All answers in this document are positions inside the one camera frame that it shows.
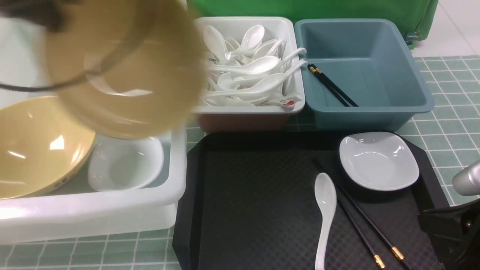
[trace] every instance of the white plastic bin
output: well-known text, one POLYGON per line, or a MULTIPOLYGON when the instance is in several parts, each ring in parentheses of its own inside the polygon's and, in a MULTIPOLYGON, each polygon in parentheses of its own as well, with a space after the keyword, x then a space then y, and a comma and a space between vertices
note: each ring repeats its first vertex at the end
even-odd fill
MULTIPOLYGON (((10 84, 42 85, 41 70, 18 34, 8 32, 0 42, 0 74, 19 76, 0 75, 0 79, 10 84), (10 49, 2 53, 2 46, 10 49)), ((0 89, 0 109, 35 96, 38 94, 0 89)), ((164 166, 146 188, 96 192, 87 182, 87 162, 73 179, 48 196, 0 200, 0 245, 172 227, 176 203, 185 190, 186 130, 179 128, 159 138, 164 166)), ((103 139, 107 138, 97 135, 97 140, 103 139)))
MULTIPOLYGON (((215 27, 224 37, 241 41, 247 30, 255 25, 265 27, 264 41, 277 38, 286 41, 284 55, 297 49, 293 23, 282 17, 202 17, 196 20, 199 29, 207 25, 215 27)), ((294 57, 291 65, 299 61, 294 57)), ((198 116, 200 128, 206 132, 226 131, 259 131, 280 130, 288 119, 300 112, 305 106, 305 94, 300 70, 285 82, 284 92, 297 92, 302 101, 295 108, 287 110, 282 107, 208 107, 198 106, 195 113, 198 116)))

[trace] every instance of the gold chopstick tip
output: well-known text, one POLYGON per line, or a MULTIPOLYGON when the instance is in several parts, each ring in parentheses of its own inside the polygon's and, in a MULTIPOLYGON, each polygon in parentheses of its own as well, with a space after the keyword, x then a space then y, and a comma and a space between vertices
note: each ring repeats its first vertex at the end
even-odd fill
POLYGON ((396 246, 392 247, 392 252, 395 255, 395 257, 397 257, 397 259, 399 260, 403 260, 405 258, 396 246))
POLYGON ((382 261, 382 259, 380 259, 380 256, 375 255, 375 256, 373 256, 373 258, 375 259, 375 262, 377 263, 377 265, 378 265, 378 267, 379 267, 380 269, 384 269, 384 268, 385 268, 385 264, 384 264, 384 262, 382 261))

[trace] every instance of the chopsticks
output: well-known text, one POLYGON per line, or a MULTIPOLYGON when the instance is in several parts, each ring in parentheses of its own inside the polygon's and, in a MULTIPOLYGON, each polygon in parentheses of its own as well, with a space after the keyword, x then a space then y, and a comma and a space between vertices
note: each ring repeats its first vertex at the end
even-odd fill
MULTIPOLYGON (((325 172, 323 169, 321 163, 318 161, 317 158, 312 158, 312 161, 314 165, 317 167, 317 169, 320 172, 325 172)), ((362 210, 362 208, 353 200, 353 198, 345 191, 345 189, 342 188, 341 185, 335 183, 335 186, 342 192, 342 194, 350 201, 350 203, 354 206, 354 208, 357 210, 357 212, 365 219, 365 221, 370 225, 370 227, 377 233, 377 235, 380 237, 380 239, 383 240, 383 242, 390 248, 390 251, 395 255, 397 260, 402 264, 402 266, 407 269, 407 270, 413 270, 413 267, 411 267, 404 259, 405 256, 398 250, 396 246, 393 245, 393 243, 383 234, 383 232, 378 228, 378 226, 368 217, 368 215, 362 210)))
POLYGON ((377 264, 378 268, 380 269, 385 269, 385 264, 384 262, 382 261, 382 259, 380 258, 380 256, 378 255, 378 253, 375 252, 375 250, 373 249, 373 246, 370 244, 370 242, 368 242, 367 240, 367 237, 362 233, 362 231, 360 230, 360 227, 359 225, 357 224, 357 222, 355 221, 355 219, 353 219, 353 216, 352 214, 350 213, 350 211, 348 210, 347 207, 345 207, 344 203, 342 202, 342 200, 340 198, 337 198, 337 202, 338 202, 338 205, 342 208, 342 210, 345 212, 345 214, 347 215, 348 217, 348 220, 350 221, 350 223, 352 223, 353 225, 353 228, 355 228, 355 230, 357 231, 357 234, 359 235, 360 239, 362 239, 363 243, 365 244, 365 246, 367 247, 367 249, 370 251, 371 255, 373 256, 373 259, 375 260, 375 263, 377 264))
POLYGON ((340 101, 343 106, 350 107, 350 104, 353 107, 358 107, 358 105, 343 92, 334 82, 332 82, 319 68, 314 64, 307 65, 308 70, 340 101))

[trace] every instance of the pile of spoons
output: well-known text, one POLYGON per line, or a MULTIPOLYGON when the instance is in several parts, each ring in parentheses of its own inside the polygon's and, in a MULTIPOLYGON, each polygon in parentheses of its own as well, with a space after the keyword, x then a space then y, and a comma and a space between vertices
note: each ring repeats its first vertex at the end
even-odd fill
POLYGON ((264 36, 261 25, 251 27, 240 42, 224 38, 212 26, 203 28, 209 83, 201 105, 295 107, 301 95, 284 95, 283 86, 307 65, 305 60, 291 65, 291 60, 306 49, 298 48, 284 56, 286 41, 274 38, 263 42, 264 36))

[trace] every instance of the green tile mat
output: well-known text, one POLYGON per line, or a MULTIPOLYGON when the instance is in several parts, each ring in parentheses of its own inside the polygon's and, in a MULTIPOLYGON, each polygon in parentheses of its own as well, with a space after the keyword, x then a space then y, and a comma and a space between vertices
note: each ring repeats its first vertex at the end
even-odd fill
MULTIPOLYGON (((400 135, 426 150, 451 205, 469 202, 452 177, 480 159, 480 57, 425 57, 417 64, 435 98, 435 109, 413 117, 400 135)), ((293 117, 285 130, 315 130, 312 112, 293 117)), ((188 149, 204 133, 187 129, 188 149)), ((169 230, 0 246, 0 270, 180 270, 169 230)))

